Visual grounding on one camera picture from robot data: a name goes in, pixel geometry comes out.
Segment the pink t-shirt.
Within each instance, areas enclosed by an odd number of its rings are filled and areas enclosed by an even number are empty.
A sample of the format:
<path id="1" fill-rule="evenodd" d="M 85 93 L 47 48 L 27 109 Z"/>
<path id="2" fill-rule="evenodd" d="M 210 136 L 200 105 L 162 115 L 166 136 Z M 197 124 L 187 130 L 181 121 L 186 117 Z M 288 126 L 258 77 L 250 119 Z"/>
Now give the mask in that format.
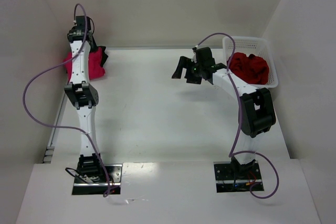
<path id="1" fill-rule="evenodd" d="M 67 57 L 63 60 L 63 62 L 69 60 L 71 58 L 72 54 L 69 52 L 67 54 Z M 99 79 L 103 77 L 106 73 L 104 67 L 100 67 L 100 61 L 101 61 L 101 50 L 98 47 L 97 51 L 93 51 L 89 53 L 89 79 Z M 70 81 L 71 73 L 72 73 L 72 63 L 66 63 L 65 64 L 66 73 L 68 76 L 68 81 Z"/>

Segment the dark red t-shirt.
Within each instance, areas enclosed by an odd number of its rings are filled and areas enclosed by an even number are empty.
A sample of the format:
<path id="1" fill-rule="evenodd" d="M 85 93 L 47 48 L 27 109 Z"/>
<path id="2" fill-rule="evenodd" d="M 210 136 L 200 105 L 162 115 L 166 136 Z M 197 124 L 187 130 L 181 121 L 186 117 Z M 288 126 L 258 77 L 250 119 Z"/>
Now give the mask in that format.
<path id="1" fill-rule="evenodd" d="M 254 54 L 247 56 L 242 52 L 234 53 L 229 69 L 249 84 L 265 85 L 268 82 L 268 64 L 263 58 Z"/>

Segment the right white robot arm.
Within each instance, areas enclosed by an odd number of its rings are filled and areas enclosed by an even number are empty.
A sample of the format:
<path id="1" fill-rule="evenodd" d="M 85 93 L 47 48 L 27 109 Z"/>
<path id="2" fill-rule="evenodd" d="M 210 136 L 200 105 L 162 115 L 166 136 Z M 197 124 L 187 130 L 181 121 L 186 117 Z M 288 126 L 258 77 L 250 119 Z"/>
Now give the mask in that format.
<path id="1" fill-rule="evenodd" d="M 261 139 L 276 122 L 270 91 L 258 89 L 237 77 L 223 63 L 216 63 L 210 48 L 193 48 L 193 58 L 181 56 L 172 79 L 188 83 L 203 80 L 223 89 L 238 102 L 238 131 L 229 152 L 235 176 L 244 176 L 253 167 Z"/>

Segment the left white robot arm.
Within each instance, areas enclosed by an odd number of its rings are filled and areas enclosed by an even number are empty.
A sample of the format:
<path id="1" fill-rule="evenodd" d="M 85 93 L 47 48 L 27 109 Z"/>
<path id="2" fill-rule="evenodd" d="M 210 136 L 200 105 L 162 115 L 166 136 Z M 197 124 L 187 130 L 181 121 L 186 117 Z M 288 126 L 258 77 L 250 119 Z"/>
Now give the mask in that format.
<path id="1" fill-rule="evenodd" d="M 89 53 L 94 44 L 90 32 L 90 18 L 76 16 L 67 38 L 71 48 L 70 79 L 64 91 L 77 111 L 81 132 L 81 148 L 76 172 L 85 183 L 97 183 L 104 173 L 99 161 L 95 132 L 95 112 L 99 102 L 98 91 L 89 80 Z"/>

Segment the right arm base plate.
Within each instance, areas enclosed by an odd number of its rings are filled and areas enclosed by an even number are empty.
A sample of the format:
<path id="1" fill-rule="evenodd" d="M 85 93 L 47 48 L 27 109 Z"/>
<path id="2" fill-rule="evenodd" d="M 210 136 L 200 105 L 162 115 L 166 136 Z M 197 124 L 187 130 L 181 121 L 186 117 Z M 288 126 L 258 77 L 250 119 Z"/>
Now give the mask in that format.
<path id="1" fill-rule="evenodd" d="M 214 163 L 214 173 L 217 193 L 237 193 L 264 191 L 259 164 L 250 163 L 248 167 L 236 170 L 231 162 Z"/>

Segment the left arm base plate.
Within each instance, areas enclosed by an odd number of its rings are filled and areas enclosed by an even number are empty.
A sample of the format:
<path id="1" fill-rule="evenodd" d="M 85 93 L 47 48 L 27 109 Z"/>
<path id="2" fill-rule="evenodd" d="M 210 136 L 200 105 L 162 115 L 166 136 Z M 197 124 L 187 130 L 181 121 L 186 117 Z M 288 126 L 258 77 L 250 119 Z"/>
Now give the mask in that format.
<path id="1" fill-rule="evenodd" d="M 119 195 L 121 193 L 121 178 L 122 165 L 113 164 L 106 166 L 110 179 L 109 195 Z M 108 190 L 106 176 L 104 172 L 101 175 L 79 175 L 77 172 L 72 172 L 74 175 L 72 195 L 104 195 Z"/>

